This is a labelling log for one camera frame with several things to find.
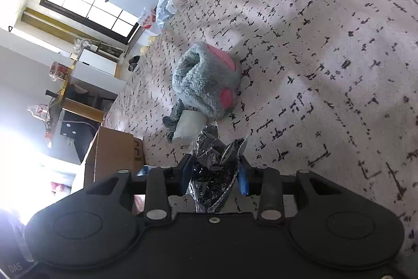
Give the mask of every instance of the window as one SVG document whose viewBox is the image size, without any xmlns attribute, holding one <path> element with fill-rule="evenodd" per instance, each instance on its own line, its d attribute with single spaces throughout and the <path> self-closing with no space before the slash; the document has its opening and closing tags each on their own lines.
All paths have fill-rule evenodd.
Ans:
<svg viewBox="0 0 418 279">
<path fill-rule="evenodd" d="M 123 44 L 138 27 L 137 17 L 105 0 L 41 0 L 40 4 Z"/>
</svg>

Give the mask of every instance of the pink ear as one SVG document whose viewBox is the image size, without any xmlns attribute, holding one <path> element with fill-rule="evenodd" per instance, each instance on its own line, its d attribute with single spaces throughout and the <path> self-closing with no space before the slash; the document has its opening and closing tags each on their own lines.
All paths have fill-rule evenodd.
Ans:
<svg viewBox="0 0 418 279">
<path fill-rule="evenodd" d="M 232 72 L 235 71 L 235 63 L 232 60 L 232 58 L 228 55 L 227 52 L 220 50 L 218 48 L 215 48 L 211 45 L 207 45 L 208 49 L 211 53 L 213 53 L 215 56 L 218 56 L 219 59 L 226 64 L 226 66 L 231 70 Z"/>
<path fill-rule="evenodd" d="M 221 101 L 221 105 L 224 109 L 228 109 L 233 105 L 233 94 L 231 89 L 224 88 L 221 90 L 221 94 L 219 96 L 219 100 Z"/>
</svg>

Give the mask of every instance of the wooden desk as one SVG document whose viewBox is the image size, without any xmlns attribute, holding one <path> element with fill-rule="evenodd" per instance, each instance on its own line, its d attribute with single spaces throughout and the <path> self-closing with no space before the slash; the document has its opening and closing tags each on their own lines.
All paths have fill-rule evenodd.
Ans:
<svg viewBox="0 0 418 279">
<path fill-rule="evenodd" d="M 68 73 L 67 79 L 64 81 L 61 90 L 58 92 L 58 96 L 53 98 L 48 106 L 49 121 L 46 122 L 47 125 L 45 131 L 45 138 L 47 139 L 48 146 L 52 146 L 52 139 L 54 137 L 62 109 L 99 123 L 103 122 L 105 113 L 102 110 L 65 97 L 76 63 L 77 60 L 75 60 L 71 65 L 70 72 Z"/>
</svg>

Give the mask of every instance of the screw head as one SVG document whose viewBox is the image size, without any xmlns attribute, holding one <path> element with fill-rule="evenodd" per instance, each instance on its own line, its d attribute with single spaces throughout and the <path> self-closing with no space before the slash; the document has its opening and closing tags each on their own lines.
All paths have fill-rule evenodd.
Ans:
<svg viewBox="0 0 418 279">
<path fill-rule="evenodd" d="M 216 218 L 216 217 L 211 217 L 209 218 L 209 222 L 210 223 L 220 223 L 221 219 L 220 218 Z"/>
<path fill-rule="evenodd" d="M 282 217 L 282 213 L 275 209 L 266 209 L 261 213 L 261 217 L 265 220 L 279 220 Z"/>
<path fill-rule="evenodd" d="M 147 218 L 151 220 L 161 220 L 167 216 L 167 212 L 162 209 L 152 209 L 147 212 Z"/>
</svg>

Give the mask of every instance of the patterned bedsheet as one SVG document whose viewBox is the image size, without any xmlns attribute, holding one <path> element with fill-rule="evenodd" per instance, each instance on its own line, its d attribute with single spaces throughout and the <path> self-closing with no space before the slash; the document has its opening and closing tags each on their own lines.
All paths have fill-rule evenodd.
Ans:
<svg viewBox="0 0 418 279">
<path fill-rule="evenodd" d="M 399 266 L 411 265 L 417 33 L 418 0 L 188 0 L 141 58 L 105 125 L 143 138 L 148 164 L 178 162 L 187 149 L 167 143 L 161 121 L 176 101 L 172 69 L 193 42 L 229 50 L 242 85 L 236 108 L 218 121 L 222 140 L 249 135 L 253 166 L 309 168 L 391 209 L 405 226 Z M 226 209 L 257 207 L 255 198 L 240 200 L 233 193 Z M 192 206 L 180 201 L 172 204 Z"/>
</svg>

